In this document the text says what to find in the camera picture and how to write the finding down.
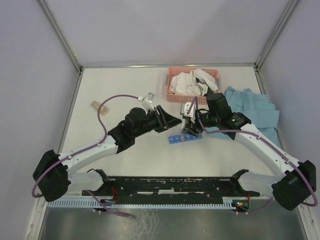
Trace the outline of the blue weekly pill organizer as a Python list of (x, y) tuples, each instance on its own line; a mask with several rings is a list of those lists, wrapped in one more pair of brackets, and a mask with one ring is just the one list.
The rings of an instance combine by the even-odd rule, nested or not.
[(190, 134), (177, 134), (177, 135), (171, 135), (168, 137), (169, 144), (179, 144), (184, 142), (190, 142), (190, 141), (196, 141), (202, 139), (203, 136), (200, 134), (199, 136), (193, 136)]

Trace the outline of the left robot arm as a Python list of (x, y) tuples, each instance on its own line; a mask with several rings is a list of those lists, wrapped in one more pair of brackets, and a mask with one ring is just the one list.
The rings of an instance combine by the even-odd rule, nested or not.
[(152, 110), (135, 107), (107, 136), (92, 145), (77, 150), (45, 152), (33, 172), (35, 186), (47, 202), (53, 202), (66, 193), (90, 190), (106, 195), (111, 183), (98, 172), (79, 170), (105, 157), (119, 154), (135, 144), (135, 139), (151, 131), (162, 133), (182, 123), (160, 105)]

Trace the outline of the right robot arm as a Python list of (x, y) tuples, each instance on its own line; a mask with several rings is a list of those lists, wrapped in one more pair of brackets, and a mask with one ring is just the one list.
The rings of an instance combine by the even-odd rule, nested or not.
[(217, 133), (226, 134), (246, 147), (272, 172), (269, 176), (245, 170), (229, 183), (231, 193), (240, 196), (246, 191), (257, 192), (273, 198), (289, 211), (299, 205), (318, 205), (316, 167), (312, 162), (301, 162), (280, 149), (243, 113), (233, 112), (222, 93), (207, 96), (206, 102), (208, 109), (204, 112), (198, 108), (197, 97), (181, 105), (182, 132), (197, 137), (208, 134), (208, 128), (217, 127)]

